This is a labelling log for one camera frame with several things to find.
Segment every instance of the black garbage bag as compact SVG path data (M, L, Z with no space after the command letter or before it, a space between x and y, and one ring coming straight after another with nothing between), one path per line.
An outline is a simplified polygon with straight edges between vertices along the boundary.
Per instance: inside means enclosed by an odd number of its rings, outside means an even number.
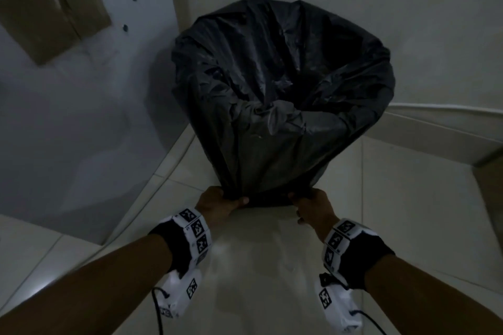
M303 1L242 0L176 40L174 96L229 198L288 204L382 116L390 52Z

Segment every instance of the wire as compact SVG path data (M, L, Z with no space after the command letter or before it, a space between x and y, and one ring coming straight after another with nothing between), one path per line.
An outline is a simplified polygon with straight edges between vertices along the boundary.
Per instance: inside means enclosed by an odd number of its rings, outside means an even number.
M168 293L166 293L160 287L154 287L152 289L152 291L150 292L152 294L152 299L154 300L155 314L157 315L157 327L159 328L159 335L164 335L164 331L162 329L162 319L161 319L161 316L160 316L159 303L157 302L157 297L155 296L155 291L156 290L160 291L164 295L165 299L168 298L170 295Z
M389 107L403 107L403 108L409 108L409 109L456 110L456 111L467 111L467 112L472 112L472 113L503 115L503 110L491 109L488 107L476 107L476 106L465 106L465 105L392 102L388 106Z
M366 316L372 323L374 323L374 326L377 327L377 329L381 332L381 334L386 335L386 332L384 332L384 330L381 328L381 326L378 325L374 319L370 318L370 315L364 313L363 311L353 310L353 311L350 311L349 314L351 314L351 316L355 316L356 314L362 314L362 315Z

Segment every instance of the wall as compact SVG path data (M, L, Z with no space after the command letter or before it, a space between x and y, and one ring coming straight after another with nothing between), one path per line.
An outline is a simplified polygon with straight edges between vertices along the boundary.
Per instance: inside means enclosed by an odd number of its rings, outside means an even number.
M174 0L181 27L235 0ZM390 47L394 102L503 109L500 0L305 0L374 33ZM393 112L503 140L503 119L459 113Z
M41 68L0 26L0 213L95 243L187 124L172 0L103 1L113 26Z

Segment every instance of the baseboard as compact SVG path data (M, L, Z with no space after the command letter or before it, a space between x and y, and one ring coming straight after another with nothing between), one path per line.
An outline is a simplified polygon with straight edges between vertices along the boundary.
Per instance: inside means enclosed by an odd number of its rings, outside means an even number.
M387 112L365 135L470 165L503 148L500 141Z

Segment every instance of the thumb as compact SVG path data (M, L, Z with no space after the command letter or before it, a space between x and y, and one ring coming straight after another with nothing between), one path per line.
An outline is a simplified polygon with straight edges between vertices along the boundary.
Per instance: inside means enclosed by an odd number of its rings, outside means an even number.
M230 201L231 211L234 211L237 208L247 205L249 201L250 199L248 199L247 197L240 197L237 200Z

